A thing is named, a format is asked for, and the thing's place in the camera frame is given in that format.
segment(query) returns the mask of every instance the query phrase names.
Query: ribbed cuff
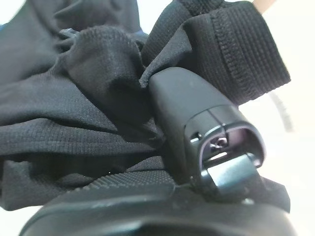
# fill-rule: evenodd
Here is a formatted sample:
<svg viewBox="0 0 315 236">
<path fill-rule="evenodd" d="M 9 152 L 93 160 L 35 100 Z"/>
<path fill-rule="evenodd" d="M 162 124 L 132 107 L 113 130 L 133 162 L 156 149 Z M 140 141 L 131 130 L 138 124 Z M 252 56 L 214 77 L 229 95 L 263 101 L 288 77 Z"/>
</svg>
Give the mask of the ribbed cuff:
<svg viewBox="0 0 315 236">
<path fill-rule="evenodd" d="M 243 104 L 290 81 L 267 24 L 250 2 L 212 12 L 222 56 Z"/>
</svg>

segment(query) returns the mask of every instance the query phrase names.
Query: black cloth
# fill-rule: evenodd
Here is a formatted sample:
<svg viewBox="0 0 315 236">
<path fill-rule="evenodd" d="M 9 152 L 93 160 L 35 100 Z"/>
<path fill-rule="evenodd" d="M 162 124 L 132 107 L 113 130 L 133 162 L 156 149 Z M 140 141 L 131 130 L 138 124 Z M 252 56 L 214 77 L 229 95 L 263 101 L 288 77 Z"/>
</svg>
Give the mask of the black cloth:
<svg viewBox="0 0 315 236">
<path fill-rule="evenodd" d="M 62 40 L 65 28 L 81 32 Z M 174 0 L 148 37 L 140 30 L 135 0 L 28 0 L 0 32 L 3 208 L 42 205 L 160 155 L 147 85 L 165 68 L 199 74 L 236 105 L 289 82 L 249 2 Z M 134 169 L 143 163 L 163 167 Z"/>
</svg>

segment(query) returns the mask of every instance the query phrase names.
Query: knit fabric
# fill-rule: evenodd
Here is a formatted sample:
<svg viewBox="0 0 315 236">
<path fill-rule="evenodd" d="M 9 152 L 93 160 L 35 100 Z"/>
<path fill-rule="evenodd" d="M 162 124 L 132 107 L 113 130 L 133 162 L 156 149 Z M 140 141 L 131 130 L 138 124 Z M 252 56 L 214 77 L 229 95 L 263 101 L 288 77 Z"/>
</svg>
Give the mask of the knit fabric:
<svg viewBox="0 0 315 236">
<path fill-rule="evenodd" d="M 65 28 L 81 32 L 63 40 Z M 0 32 L 3 208 L 163 168 L 144 160 L 163 153 L 147 86 L 165 68 L 197 73 L 236 105 L 289 82 L 249 2 L 175 0 L 148 37 L 139 31 L 135 0 L 28 0 Z"/>
</svg>

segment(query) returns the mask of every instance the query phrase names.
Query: white background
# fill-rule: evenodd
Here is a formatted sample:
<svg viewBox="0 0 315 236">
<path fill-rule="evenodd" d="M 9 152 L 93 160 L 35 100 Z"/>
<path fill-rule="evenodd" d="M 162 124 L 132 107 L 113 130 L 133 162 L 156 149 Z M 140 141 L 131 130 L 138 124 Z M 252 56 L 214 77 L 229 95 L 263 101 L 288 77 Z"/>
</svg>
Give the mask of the white background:
<svg viewBox="0 0 315 236">
<path fill-rule="evenodd" d="M 23 0 L 0 0 L 0 24 L 8 22 Z M 138 0 L 141 26 L 149 33 L 170 0 Z M 313 0 L 277 0 L 264 18 L 291 73 L 292 82 L 276 90 L 287 106 L 295 132 L 285 133 L 269 96 L 241 106 L 241 111 L 260 130 L 267 146 L 267 159 L 260 173 L 287 187 L 291 215 L 299 235 L 315 235 L 314 154 L 314 23 Z M 0 209 L 0 235 L 16 236 L 38 207 L 14 212 Z"/>
</svg>

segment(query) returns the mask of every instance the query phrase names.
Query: black garment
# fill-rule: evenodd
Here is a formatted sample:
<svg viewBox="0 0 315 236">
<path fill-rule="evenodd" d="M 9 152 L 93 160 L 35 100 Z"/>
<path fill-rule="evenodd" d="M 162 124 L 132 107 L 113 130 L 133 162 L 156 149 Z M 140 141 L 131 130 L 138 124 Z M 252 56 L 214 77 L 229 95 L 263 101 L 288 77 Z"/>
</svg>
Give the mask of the black garment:
<svg viewBox="0 0 315 236">
<path fill-rule="evenodd" d="M 62 40 L 65 28 L 82 31 Z M 2 207 L 41 205 L 159 155 L 147 84 L 167 67 L 237 105 L 289 82 L 249 2 L 175 0 L 147 39 L 139 30 L 135 0 L 28 0 L 0 32 Z M 155 157 L 134 169 L 143 163 L 163 167 Z"/>
</svg>

